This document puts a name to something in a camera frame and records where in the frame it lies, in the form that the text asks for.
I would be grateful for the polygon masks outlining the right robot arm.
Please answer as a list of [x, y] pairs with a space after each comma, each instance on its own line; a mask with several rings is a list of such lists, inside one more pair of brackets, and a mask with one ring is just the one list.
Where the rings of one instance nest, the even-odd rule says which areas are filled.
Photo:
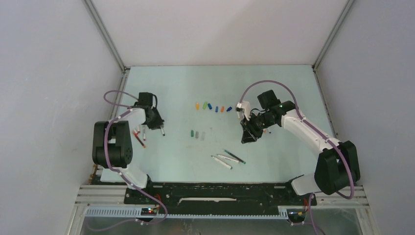
[[250, 103], [240, 101], [235, 109], [242, 117], [242, 143], [256, 142], [264, 130], [277, 125], [296, 136], [317, 156], [315, 172], [289, 181], [285, 200], [292, 205], [312, 192], [332, 195], [361, 178], [357, 148], [351, 141], [340, 141], [308, 121], [292, 101], [281, 102], [274, 91], [257, 97], [262, 112], [253, 114]]

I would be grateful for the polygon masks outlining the red pen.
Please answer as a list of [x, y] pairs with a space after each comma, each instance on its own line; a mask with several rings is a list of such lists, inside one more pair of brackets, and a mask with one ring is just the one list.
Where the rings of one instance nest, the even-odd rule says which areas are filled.
[[136, 140], [140, 143], [140, 145], [143, 147], [143, 148], [146, 148], [146, 145], [143, 143], [143, 141], [139, 138], [139, 132], [138, 131], [136, 131], [136, 130], [133, 130], [133, 135], [134, 135], [134, 137], [136, 138]]

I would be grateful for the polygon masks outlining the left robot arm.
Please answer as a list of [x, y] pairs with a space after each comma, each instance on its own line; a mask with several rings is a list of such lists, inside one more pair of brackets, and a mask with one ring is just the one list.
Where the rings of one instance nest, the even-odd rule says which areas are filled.
[[143, 204], [149, 204], [155, 197], [155, 191], [147, 186], [149, 176], [142, 171], [131, 172], [129, 165], [134, 155], [132, 138], [145, 148], [145, 136], [140, 138], [139, 135], [144, 134], [146, 128], [159, 129], [165, 136], [164, 120], [157, 110], [158, 98], [149, 92], [141, 92], [135, 97], [127, 92], [112, 90], [104, 94], [105, 101], [109, 93], [122, 93], [136, 101], [132, 106], [120, 104], [120, 107], [126, 108], [122, 114], [94, 124], [92, 160], [94, 164], [118, 174], [129, 188], [138, 188], [136, 198]]

